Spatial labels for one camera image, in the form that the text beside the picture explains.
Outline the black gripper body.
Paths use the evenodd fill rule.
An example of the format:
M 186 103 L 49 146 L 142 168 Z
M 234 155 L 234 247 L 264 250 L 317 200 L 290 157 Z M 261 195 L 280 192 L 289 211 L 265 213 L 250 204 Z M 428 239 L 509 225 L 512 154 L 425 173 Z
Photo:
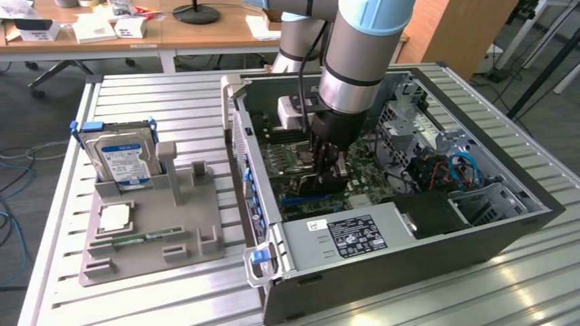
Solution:
M 328 145 L 346 152 L 358 138 L 365 120 L 365 111 L 356 114 L 340 113 L 336 110 L 317 112 L 310 124 L 313 151 L 320 151 Z

